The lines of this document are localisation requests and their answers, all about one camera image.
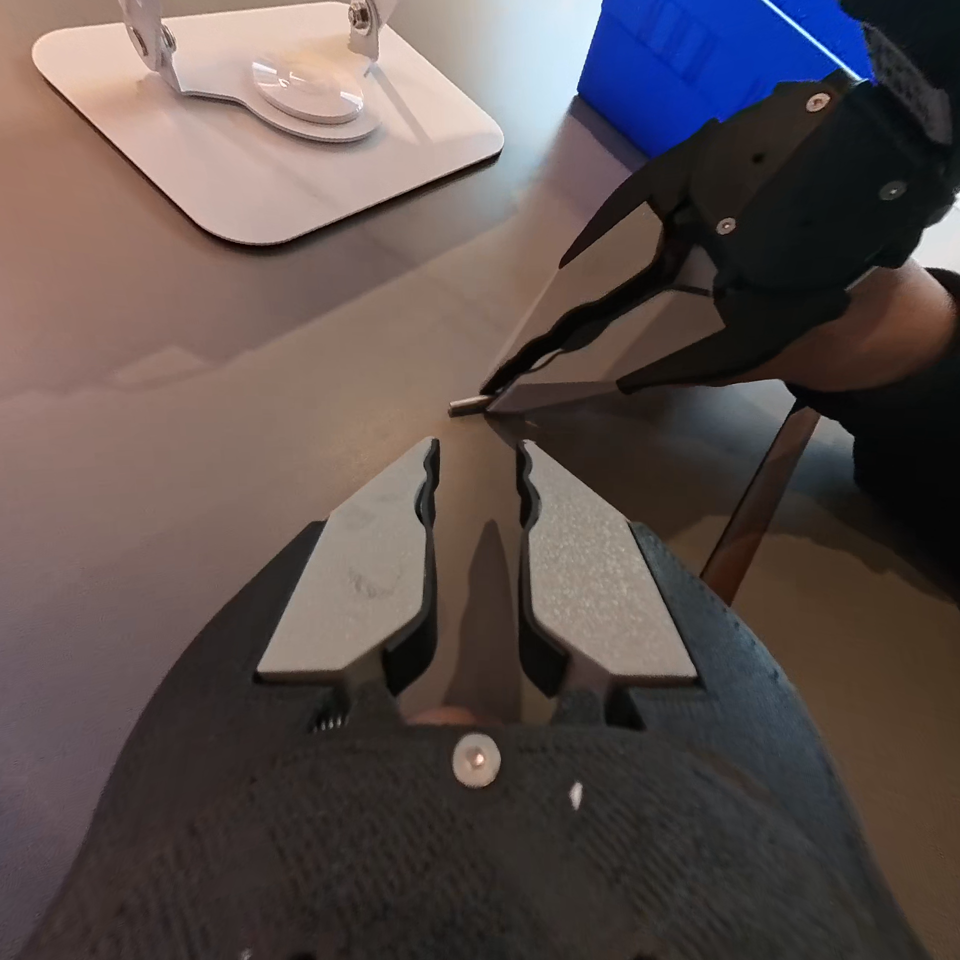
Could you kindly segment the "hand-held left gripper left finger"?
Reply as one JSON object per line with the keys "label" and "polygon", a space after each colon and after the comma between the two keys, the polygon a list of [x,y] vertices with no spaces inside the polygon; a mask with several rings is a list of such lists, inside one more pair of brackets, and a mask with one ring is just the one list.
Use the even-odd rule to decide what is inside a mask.
{"label": "hand-held left gripper left finger", "polygon": [[257,666],[267,683],[406,690],[437,646],[435,492],[427,437],[330,513]]}

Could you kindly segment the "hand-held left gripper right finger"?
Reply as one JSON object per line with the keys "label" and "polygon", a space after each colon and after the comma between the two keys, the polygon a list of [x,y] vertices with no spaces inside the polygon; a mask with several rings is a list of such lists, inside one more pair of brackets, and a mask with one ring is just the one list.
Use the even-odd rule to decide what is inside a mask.
{"label": "hand-held left gripper right finger", "polygon": [[698,671],[627,517],[531,440],[517,448],[519,649],[547,697],[690,687]]}

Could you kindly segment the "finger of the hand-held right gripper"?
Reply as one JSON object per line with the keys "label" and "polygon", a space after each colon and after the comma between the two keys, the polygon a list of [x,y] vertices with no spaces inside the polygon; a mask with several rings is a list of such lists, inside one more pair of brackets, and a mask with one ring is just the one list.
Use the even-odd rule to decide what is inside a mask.
{"label": "finger of the hand-held right gripper", "polygon": [[515,380],[486,412],[528,413],[615,393],[618,378],[723,328],[710,294],[660,293],[616,319],[591,344]]}
{"label": "finger of the hand-held right gripper", "polygon": [[709,299],[714,274],[701,249],[658,223],[623,223],[583,248],[570,247],[487,375],[482,396],[504,397],[664,296]]}

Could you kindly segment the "person's right forearm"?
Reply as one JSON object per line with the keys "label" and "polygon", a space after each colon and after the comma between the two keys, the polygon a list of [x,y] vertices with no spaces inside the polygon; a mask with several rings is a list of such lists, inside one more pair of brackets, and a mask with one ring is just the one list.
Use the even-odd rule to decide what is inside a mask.
{"label": "person's right forearm", "polygon": [[822,391],[787,381],[786,387],[798,404],[851,435],[860,491],[958,582],[958,333],[932,366],[887,386]]}

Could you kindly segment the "person's right hand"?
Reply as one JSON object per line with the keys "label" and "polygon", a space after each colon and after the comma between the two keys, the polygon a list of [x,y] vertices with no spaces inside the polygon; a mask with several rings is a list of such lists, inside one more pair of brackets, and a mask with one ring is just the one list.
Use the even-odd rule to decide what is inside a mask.
{"label": "person's right hand", "polygon": [[780,377],[841,393],[886,387],[945,358],[958,338],[957,271],[914,261],[879,270],[856,288],[846,312],[790,346]]}

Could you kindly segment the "blue plastic bin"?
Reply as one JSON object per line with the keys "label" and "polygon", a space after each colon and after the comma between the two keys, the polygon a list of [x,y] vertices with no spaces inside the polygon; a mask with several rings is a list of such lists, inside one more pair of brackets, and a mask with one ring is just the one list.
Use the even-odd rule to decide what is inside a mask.
{"label": "blue plastic bin", "polygon": [[873,76],[835,1],[604,1],[581,99],[654,158],[768,96],[843,69]]}

